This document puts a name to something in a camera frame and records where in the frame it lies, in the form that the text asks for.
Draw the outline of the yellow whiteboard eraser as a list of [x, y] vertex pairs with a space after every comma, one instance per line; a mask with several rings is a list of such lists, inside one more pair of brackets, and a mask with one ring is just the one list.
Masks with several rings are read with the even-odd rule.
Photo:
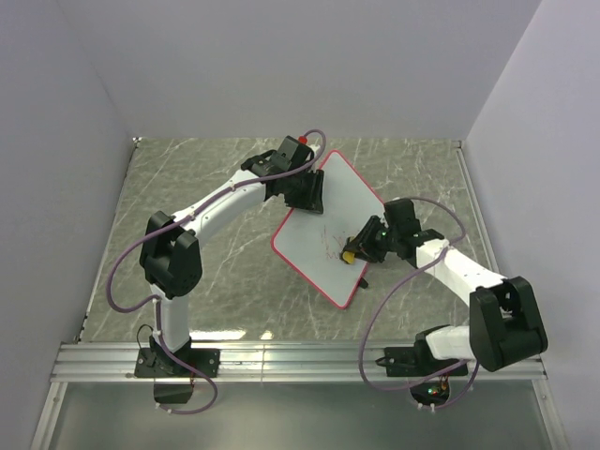
[[355, 262], [355, 253], [351, 251], [344, 250], [340, 253], [340, 259], [346, 264], [354, 264]]

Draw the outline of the red framed whiteboard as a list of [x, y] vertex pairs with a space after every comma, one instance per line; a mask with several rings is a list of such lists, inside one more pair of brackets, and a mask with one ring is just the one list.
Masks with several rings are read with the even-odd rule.
[[383, 214], [383, 201], [339, 151], [322, 161], [323, 213], [291, 210], [271, 239], [274, 252], [336, 308], [346, 308], [368, 264], [340, 259], [346, 241], [372, 216]]

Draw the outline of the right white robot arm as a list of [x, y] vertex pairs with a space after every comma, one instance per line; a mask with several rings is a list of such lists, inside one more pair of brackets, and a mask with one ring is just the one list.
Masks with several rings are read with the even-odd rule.
[[469, 309], [467, 325], [442, 325], [416, 335], [413, 361], [427, 375], [447, 360], [473, 360], [489, 372], [544, 353], [548, 336], [533, 287], [524, 277], [504, 277], [486, 269], [439, 232], [423, 230], [416, 218], [387, 224], [371, 217], [341, 252], [345, 263], [381, 263], [389, 253], [427, 273]]

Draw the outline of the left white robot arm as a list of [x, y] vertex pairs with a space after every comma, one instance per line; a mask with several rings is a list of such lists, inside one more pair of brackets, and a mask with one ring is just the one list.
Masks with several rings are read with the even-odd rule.
[[188, 294], [203, 275], [203, 246], [249, 208], [281, 196], [286, 206], [323, 212], [322, 150], [286, 138], [276, 150], [250, 157], [218, 189], [185, 210], [150, 217], [140, 265], [150, 285], [155, 325], [149, 350], [158, 368], [178, 377], [194, 365]]

